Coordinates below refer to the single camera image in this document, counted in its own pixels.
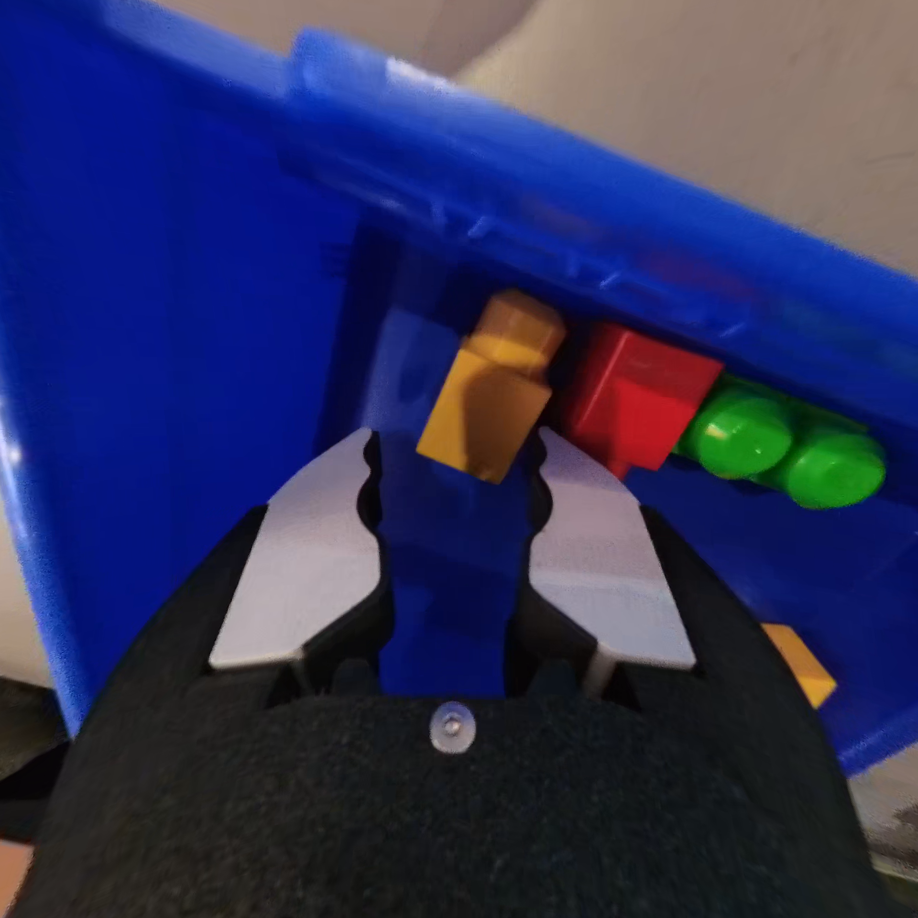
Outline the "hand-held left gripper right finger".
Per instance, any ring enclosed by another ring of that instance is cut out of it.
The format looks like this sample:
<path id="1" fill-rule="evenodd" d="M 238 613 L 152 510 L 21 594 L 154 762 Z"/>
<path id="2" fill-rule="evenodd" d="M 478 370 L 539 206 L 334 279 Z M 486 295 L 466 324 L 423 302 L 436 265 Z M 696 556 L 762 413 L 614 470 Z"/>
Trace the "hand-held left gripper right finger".
<path id="1" fill-rule="evenodd" d="M 531 542 L 527 580 L 560 632 L 540 632 L 537 646 L 560 656 L 571 638 L 571 665 L 594 698 L 618 664 L 692 670 L 696 656 L 639 501 L 558 433 L 538 435 L 550 510 Z"/>

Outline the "yellow one-stud block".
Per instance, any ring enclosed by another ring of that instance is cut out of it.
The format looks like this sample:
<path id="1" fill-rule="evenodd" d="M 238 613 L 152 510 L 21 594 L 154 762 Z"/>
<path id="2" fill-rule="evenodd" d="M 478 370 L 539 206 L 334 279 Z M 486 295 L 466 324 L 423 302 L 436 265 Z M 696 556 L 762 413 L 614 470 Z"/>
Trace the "yellow one-stud block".
<path id="1" fill-rule="evenodd" d="M 417 453 L 499 484 L 552 396 L 548 371 L 566 334 L 562 317 L 531 295 L 492 295 L 461 340 Z"/>
<path id="2" fill-rule="evenodd" d="M 835 678 L 791 627 L 763 623 L 761 628 L 782 656 L 809 704 L 818 710 L 835 692 Z"/>

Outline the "green two-stud block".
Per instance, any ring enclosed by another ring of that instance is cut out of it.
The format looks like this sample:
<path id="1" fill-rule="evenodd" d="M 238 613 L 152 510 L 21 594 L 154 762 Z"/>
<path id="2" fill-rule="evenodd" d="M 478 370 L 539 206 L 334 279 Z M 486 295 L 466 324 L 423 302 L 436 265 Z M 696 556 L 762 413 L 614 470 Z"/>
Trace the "green two-stud block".
<path id="1" fill-rule="evenodd" d="M 873 497 L 886 453 L 865 425 L 766 385 L 722 373 L 672 452 L 711 475 L 828 511 Z"/>

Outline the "red one-stud block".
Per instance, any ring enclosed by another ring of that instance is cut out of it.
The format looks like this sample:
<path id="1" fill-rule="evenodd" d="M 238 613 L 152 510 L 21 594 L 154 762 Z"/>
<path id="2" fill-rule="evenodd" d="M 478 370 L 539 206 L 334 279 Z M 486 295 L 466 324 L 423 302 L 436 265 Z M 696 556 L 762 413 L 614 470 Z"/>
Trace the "red one-stud block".
<path id="1" fill-rule="evenodd" d="M 658 470 L 724 364 L 616 323 L 599 323 L 560 402 L 568 442 L 623 480 Z"/>

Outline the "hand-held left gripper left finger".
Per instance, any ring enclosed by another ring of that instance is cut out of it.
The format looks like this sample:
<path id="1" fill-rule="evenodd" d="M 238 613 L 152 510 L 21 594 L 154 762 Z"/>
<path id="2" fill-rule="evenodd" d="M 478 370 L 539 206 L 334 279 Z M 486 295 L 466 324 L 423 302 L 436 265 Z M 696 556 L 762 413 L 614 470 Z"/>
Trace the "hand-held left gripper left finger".
<path id="1" fill-rule="evenodd" d="M 391 585 L 378 535 L 378 434 L 355 430 L 270 499 L 209 657 L 218 671 L 301 663 L 378 667 L 391 637 Z"/>

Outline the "blue plastic bin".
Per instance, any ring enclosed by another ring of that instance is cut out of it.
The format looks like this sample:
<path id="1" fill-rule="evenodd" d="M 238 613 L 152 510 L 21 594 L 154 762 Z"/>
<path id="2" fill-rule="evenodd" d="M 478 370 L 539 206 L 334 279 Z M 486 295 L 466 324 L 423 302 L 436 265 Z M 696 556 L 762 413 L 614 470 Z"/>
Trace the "blue plastic bin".
<path id="1" fill-rule="evenodd" d="M 383 684 L 502 693 L 527 517 L 415 443 L 489 294 L 612 320 L 866 426 L 803 510 L 675 459 L 627 483 L 837 679 L 843 772 L 916 742 L 916 280 L 351 41 L 288 57 L 145 2 L 2 2 L 2 490 L 72 732 L 250 508 L 380 432 Z"/>

